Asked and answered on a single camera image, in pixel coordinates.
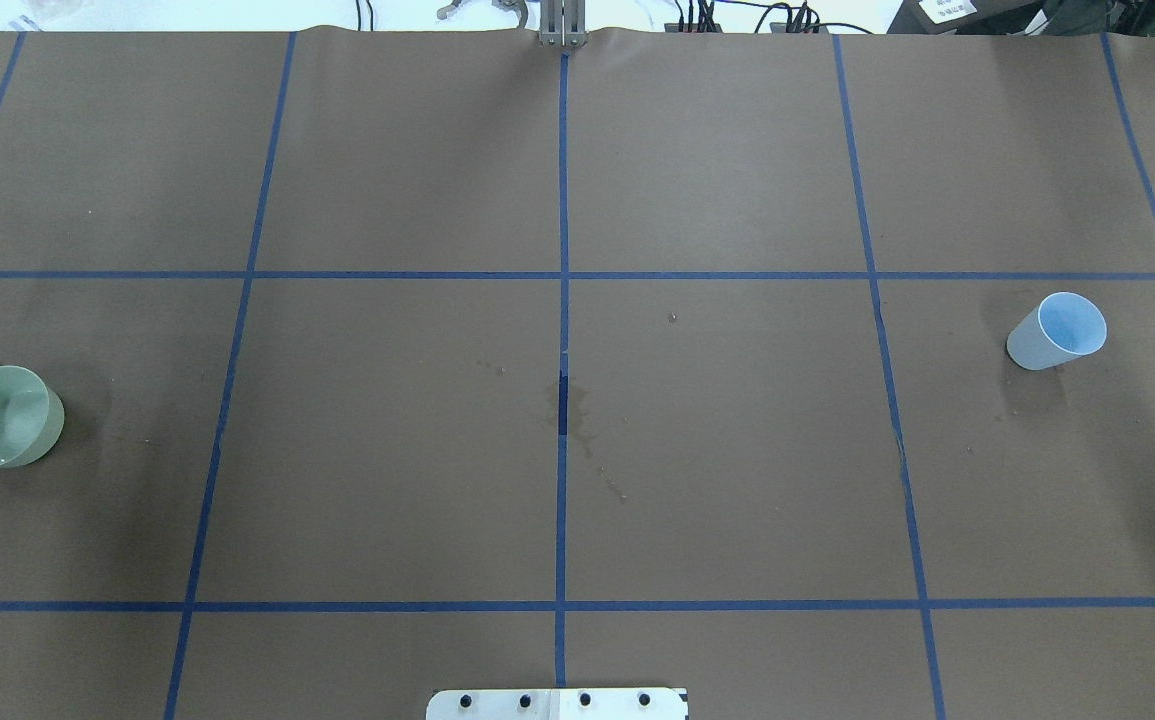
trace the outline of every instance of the green cup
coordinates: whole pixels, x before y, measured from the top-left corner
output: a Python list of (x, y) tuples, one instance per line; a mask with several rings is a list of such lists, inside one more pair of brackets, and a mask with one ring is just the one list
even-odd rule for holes
[(40, 459), (57, 443), (64, 422), (61, 400), (38, 374), (0, 366), (0, 468)]

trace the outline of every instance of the cable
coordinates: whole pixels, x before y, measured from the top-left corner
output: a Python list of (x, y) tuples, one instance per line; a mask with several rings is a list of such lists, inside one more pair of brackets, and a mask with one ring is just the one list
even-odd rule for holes
[[(740, 3), (740, 5), (754, 5), (754, 3)], [(755, 34), (759, 34), (759, 29), (763, 27), (763, 21), (768, 18), (768, 14), (773, 13), (773, 10), (776, 10), (777, 8), (787, 10), (787, 24), (791, 24), (791, 13), (795, 12), (791, 8), (791, 6), (787, 3), (773, 3), (773, 5), (760, 5), (760, 8), (763, 8), (763, 15), (760, 15), (759, 22), (755, 23)]]
[(860, 31), (866, 35), (874, 35), (873, 32), (870, 32), (869, 29), (860, 25), (855, 25), (852, 23), (813, 23), (800, 28), (800, 32), (814, 31), (814, 29), (819, 27), (851, 27), (852, 29), (860, 29)]
[[(368, 29), (373, 31), (377, 28), (372, 25), (372, 0), (365, 0), (365, 5), (368, 7)], [(363, 8), (359, 6), (359, 0), (353, 0), (353, 29), (357, 31), (363, 29)]]

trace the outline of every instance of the cup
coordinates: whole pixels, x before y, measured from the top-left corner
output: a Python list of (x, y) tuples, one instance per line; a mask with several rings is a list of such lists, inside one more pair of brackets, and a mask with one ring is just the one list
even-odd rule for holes
[(1043, 370), (1093, 355), (1106, 344), (1106, 319), (1091, 300), (1053, 292), (1008, 333), (1008, 356), (1028, 370)]
[(64, 422), (60, 398), (38, 374), (0, 366), (0, 468), (18, 468), (45, 455)]

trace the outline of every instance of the floor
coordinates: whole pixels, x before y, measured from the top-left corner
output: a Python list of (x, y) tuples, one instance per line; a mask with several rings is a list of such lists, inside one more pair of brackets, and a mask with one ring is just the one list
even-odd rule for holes
[(1155, 717), (1155, 42), (683, 39), (0, 35), (0, 717)]

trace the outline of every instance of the water stain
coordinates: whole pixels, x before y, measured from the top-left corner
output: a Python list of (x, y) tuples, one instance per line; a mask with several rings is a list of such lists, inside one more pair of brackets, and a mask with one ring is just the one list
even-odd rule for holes
[(475, 362), (475, 364), (478, 365), (478, 366), (480, 366), (480, 368), (486, 368), (486, 369), (493, 370), (493, 372), (495, 374), (498, 374), (499, 378), (501, 377), (501, 374), (505, 374), (505, 368), (502, 368), (501, 365), (498, 365), (495, 363), (489, 363), (489, 361), (486, 361), (486, 359), (477, 359)]
[[(586, 425), (586, 415), (590, 411), (587, 410), (582, 404), (586, 402), (586, 396), (589, 395), (584, 389), (574, 386), (572, 381), (568, 381), (568, 437), (578, 441), (578, 445), (582, 448), (582, 455), (586, 455), (586, 460), (591, 460), (595, 457), (595, 450), (591, 447), (591, 443), (595, 441), (595, 436), (593, 433), (587, 433), (582, 428)], [(559, 381), (551, 383), (546, 387), (546, 400), (550, 402), (550, 415), (546, 416), (546, 424), (556, 430), (559, 429)]]
[(604, 468), (603, 465), (599, 466), (599, 477), (604, 478), (604, 487), (608, 488), (608, 491), (617, 496), (618, 502), (620, 502), (623, 505), (626, 505), (626, 502), (629, 498), (626, 497), (626, 493), (623, 492), (621, 488), (617, 487), (617, 483), (613, 482), (613, 478), (610, 478), (608, 476), (608, 468)]

